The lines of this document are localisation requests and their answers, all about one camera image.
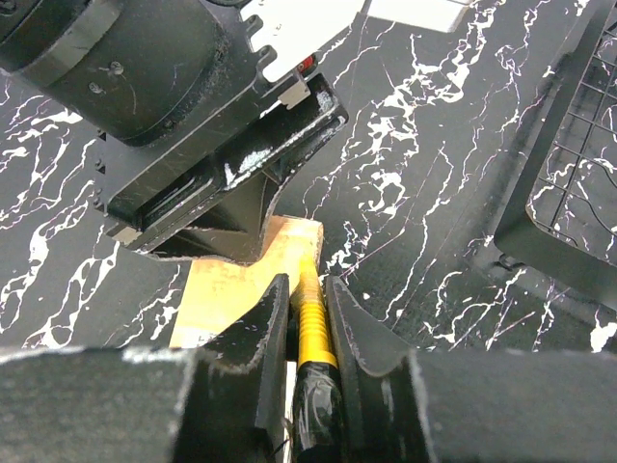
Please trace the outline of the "brown cardboard express box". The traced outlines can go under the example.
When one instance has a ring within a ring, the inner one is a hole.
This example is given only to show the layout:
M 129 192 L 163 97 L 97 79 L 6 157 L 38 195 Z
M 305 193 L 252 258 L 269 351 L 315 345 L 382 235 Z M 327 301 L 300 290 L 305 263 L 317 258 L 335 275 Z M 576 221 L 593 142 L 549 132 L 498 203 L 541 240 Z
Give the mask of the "brown cardboard express box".
M 278 274 L 285 274 L 289 290 L 300 280 L 301 257 L 319 261 L 322 223 L 290 216 L 274 216 L 268 225 L 264 254 L 249 266 L 216 259 L 192 262 L 169 343 L 193 348 L 221 334 L 252 309 Z

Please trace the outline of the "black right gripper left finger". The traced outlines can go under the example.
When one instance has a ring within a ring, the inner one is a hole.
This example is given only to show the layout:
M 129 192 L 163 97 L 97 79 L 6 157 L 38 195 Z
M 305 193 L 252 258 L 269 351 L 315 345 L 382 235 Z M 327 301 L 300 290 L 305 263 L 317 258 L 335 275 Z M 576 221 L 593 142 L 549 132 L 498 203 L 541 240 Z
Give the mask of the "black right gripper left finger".
M 195 348 L 3 348 L 5 462 L 280 462 L 289 284 Z

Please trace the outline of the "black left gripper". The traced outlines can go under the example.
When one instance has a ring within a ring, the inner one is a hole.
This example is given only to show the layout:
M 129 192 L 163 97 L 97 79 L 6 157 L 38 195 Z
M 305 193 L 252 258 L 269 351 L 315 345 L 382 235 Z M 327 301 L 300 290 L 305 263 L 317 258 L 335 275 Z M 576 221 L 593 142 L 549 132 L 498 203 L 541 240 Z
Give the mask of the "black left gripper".
M 310 79 L 308 89 L 293 109 L 275 107 L 175 175 L 132 217 L 104 206 L 105 234 L 152 259 L 258 261 L 282 190 L 348 121 L 323 75 Z

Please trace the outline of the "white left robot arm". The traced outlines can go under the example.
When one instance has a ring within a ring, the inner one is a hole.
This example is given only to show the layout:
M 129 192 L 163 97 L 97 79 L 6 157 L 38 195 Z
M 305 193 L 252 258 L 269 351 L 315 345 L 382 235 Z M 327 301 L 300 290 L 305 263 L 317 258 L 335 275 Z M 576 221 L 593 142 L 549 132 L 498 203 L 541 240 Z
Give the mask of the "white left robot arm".
M 5 1 L 1 68 L 99 132 L 94 207 L 125 249 L 249 265 L 286 184 L 348 116 L 318 56 L 282 76 L 238 1 Z

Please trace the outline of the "yellow utility knife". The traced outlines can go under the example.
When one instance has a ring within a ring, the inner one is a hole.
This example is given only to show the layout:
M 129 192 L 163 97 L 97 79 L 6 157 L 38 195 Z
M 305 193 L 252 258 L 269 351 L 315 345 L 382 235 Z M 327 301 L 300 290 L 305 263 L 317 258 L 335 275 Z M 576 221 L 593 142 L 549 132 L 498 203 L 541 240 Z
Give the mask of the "yellow utility knife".
M 299 345 L 292 402 L 294 462 L 338 462 L 342 458 L 342 392 L 330 340 L 328 314 L 314 258 L 300 260 L 293 296 Z

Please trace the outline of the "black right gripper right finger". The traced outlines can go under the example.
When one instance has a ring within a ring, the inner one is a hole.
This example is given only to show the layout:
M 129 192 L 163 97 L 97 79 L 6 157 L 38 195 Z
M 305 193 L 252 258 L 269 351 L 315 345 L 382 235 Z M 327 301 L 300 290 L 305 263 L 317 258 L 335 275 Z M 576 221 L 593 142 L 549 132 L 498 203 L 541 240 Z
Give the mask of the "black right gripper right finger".
M 424 351 L 325 284 L 352 462 L 612 462 L 616 358 Z

